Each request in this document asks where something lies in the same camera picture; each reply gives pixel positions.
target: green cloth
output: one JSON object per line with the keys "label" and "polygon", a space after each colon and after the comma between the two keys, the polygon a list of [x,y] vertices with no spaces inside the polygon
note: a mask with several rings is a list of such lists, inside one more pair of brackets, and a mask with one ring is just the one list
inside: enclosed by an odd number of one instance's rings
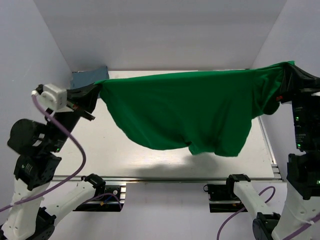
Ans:
{"label": "green cloth", "polygon": [[100,97],[117,126],[135,143],[155,150],[189,147],[235,157],[251,121],[273,114],[267,105],[284,77],[282,62],[249,70],[195,71],[108,79]]}

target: white enclosure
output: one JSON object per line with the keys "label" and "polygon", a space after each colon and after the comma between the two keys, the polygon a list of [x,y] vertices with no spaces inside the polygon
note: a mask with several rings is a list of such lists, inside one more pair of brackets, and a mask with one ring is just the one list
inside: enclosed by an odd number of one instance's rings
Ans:
{"label": "white enclosure", "polygon": [[[22,118],[43,121],[30,99],[38,84],[67,87],[72,71],[101,66],[136,73],[261,68],[291,60],[320,76],[319,13],[319,0],[0,0],[0,208],[10,203],[14,192],[18,155],[6,145],[10,129]],[[88,155],[82,174],[175,178],[219,178],[230,173],[269,178],[272,174],[271,154],[263,149],[256,120],[239,158],[222,160],[210,154],[193,159],[187,149],[145,149],[115,126],[102,102],[94,115],[95,121],[82,119],[73,132]],[[261,119],[285,178],[288,154],[297,153],[291,106],[283,105],[274,115]],[[97,132],[98,124],[105,129]],[[79,131],[79,126],[88,132]],[[91,129],[95,136],[90,136]],[[118,148],[120,141],[126,143],[125,149]],[[58,175],[68,175],[80,165],[81,156],[71,142],[61,155]],[[273,185],[262,184],[256,189]],[[44,204],[55,203],[75,185],[67,182],[51,192]],[[275,186],[270,205],[280,213],[286,184]],[[212,240],[230,216],[209,213],[202,185],[166,184],[163,189],[131,184],[122,213],[73,212],[51,239]],[[166,197],[175,201],[147,204],[147,200]],[[179,201],[185,205],[178,206]],[[0,225],[7,216],[0,214]],[[312,239],[319,237],[318,227]],[[222,231],[221,240],[235,238],[254,239],[249,214],[238,215]]]}
{"label": "white enclosure", "polygon": [[286,0],[34,0],[72,71],[250,68]]}

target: black clamp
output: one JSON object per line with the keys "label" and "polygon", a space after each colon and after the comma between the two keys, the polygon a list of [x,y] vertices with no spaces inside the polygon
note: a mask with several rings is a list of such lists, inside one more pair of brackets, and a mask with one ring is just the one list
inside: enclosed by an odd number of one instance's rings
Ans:
{"label": "black clamp", "polygon": [[298,156],[289,154],[286,179],[303,200],[320,197],[320,152],[307,152]]}
{"label": "black clamp", "polygon": [[106,182],[100,176],[94,173],[84,177],[83,181],[91,183],[94,189],[104,189],[106,185]]}
{"label": "black clamp", "polygon": [[234,187],[235,183],[238,183],[240,181],[251,182],[251,179],[245,174],[231,174],[226,179],[226,187],[228,189],[228,193],[232,198],[237,197],[234,193]]}
{"label": "black clamp", "polygon": [[280,214],[263,215],[258,212],[256,219],[253,220],[252,229],[256,240],[273,240],[272,232],[280,220]]}

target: purple cable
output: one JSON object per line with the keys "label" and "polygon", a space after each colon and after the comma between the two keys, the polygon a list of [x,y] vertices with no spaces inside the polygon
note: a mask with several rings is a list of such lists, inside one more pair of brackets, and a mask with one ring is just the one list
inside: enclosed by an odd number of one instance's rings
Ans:
{"label": "purple cable", "polygon": [[93,200],[102,198],[102,197],[104,197],[104,196],[112,196],[112,197],[114,197],[115,200],[116,200],[116,201],[118,202],[118,204],[119,204],[120,210],[122,210],[122,205],[121,205],[121,202],[120,202],[119,198],[118,198],[116,195],[114,195],[113,193],[108,193],[108,192],[107,192],[107,193],[104,193],[104,194],[101,194],[101,195],[98,195],[98,196],[95,196],[95,197],[93,197],[93,198],[90,198],[89,200],[85,201],[84,204],[86,204],[87,202],[90,202],[90,201],[93,201]]}
{"label": "purple cable", "polygon": [[[80,150],[81,154],[82,154],[82,163],[81,163],[81,166],[78,168],[78,170],[76,170],[73,174],[71,174],[70,176],[68,176],[66,179],[64,179],[63,181],[59,182],[58,184],[56,184],[55,186],[45,190],[44,192],[42,193],[39,193],[35,196],[32,196],[32,197],[28,197],[26,199],[23,199],[23,200],[20,200],[20,201],[17,201],[15,202],[13,205],[19,205],[19,204],[24,204],[24,203],[27,203],[27,202],[30,202],[32,200],[35,200],[35,199],[38,199],[38,198],[41,198],[42,196],[52,192],[53,190],[57,189],[58,187],[60,187],[61,185],[65,184],[66,182],[68,182],[70,179],[74,178],[76,175],[78,175],[78,173],[80,173],[80,171],[84,168],[85,164],[86,164],[86,160],[87,160],[87,157],[86,157],[86,153],[85,153],[85,150],[83,149],[83,147],[80,145],[80,143],[74,138],[74,136],[60,123],[58,122],[55,118],[53,118],[49,113],[47,113],[41,106],[40,104],[38,103],[38,100],[37,100],[37,97],[35,95],[32,95],[32,101],[35,105],[35,107],[43,114],[45,115],[54,125],[56,125],[60,130],[61,132],[63,132],[65,135],[67,135],[73,142],[74,144],[78,147],[78,149]],[[8,206],[5,206],[3,208],[0,209],[0,213],[7,210],[7,209],[10,209],[13,207],[12,204],[8,205]]]}
{"label": "purple cable", "polygon": [[[320,221],[320,213],[318,215],[316,215],[314,218],[311,218],[311,221],[313,221],[314,223]],[[289,236],[285,237],[283,240],[291,240],[291,239],[295,238],[296,236],[298,236],[303,231],[310,228],[311,226],[312,225],[310,223],[305,223],[302,225],[302,227],[300,227],[298,230],[291,233]]]}
{"label": "purple cable", "polygon": [[[276,194],[276,188],[274,186],[268,186],[266,187],[265,189],[263,189],[260,193],[259,193],[259,196],[261,196],[265,191],[269,190],[269,189],[273,189],[273,192],[271,194],[271,196],[268,198],[267,201],[265,201],[265,203],[267,204],[273,197],[274,195]],[[233,213],[231,216],[229,216],[221,225],[221,227],[219,228],[219,231],[216,235],[216,240],[219,240],[220,239],[220,234],[222,232],[222,229],[224,228],[224,226],[232,219],[234,218],[236,215],[238,215],[239,213],[243,212],[246,208],[243,207],[241,208],[239,211]]]}

